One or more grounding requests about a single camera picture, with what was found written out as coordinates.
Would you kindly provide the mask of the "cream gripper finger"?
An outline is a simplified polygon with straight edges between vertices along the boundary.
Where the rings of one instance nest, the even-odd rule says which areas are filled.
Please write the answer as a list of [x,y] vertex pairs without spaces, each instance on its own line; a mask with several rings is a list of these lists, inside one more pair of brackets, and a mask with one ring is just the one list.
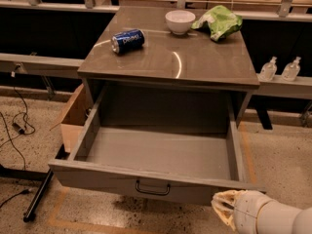
[[236,230],[234,223],[234,209],[239,197],[245,193],[245,190],[227,190],[217,192],[211,201],[212,207],[221,221]]

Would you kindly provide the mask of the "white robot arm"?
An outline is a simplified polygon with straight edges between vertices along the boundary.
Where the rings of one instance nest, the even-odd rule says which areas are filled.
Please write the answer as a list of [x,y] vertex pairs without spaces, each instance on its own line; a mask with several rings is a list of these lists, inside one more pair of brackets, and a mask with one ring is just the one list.
[[212,207],[238,234],[312,234],[312,208],[291,207],[258,191],[218,192]]

